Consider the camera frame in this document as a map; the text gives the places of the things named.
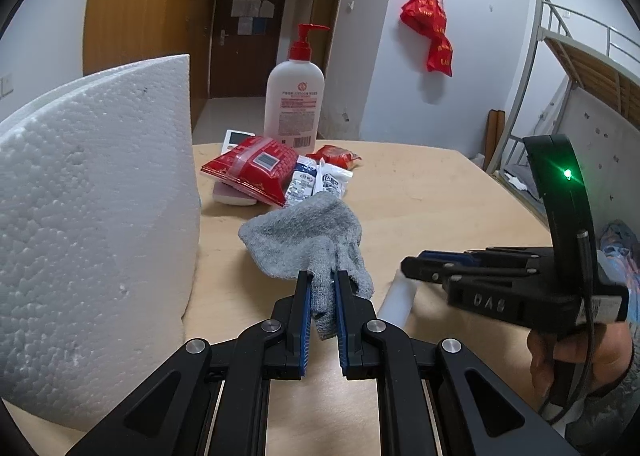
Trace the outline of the grey jacket right forearm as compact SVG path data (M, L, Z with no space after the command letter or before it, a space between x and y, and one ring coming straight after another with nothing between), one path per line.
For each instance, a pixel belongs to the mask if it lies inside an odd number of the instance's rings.
M565 439L584 455L633 455L639 451L639 240L622 221L608 225L600 250L629 291L631 358L622 376L587 395L582 415Z

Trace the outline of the person's right hand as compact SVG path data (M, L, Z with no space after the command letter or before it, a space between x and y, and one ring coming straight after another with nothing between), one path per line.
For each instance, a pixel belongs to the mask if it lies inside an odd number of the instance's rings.
M586 365L588 336L580 333L563 340L530 331L527 348L532 354L530 377L536 393L545 398L554 381L554 363ZM598 325L594 328L590 390L608 387L622 378L634 355L634 342L628 323Z

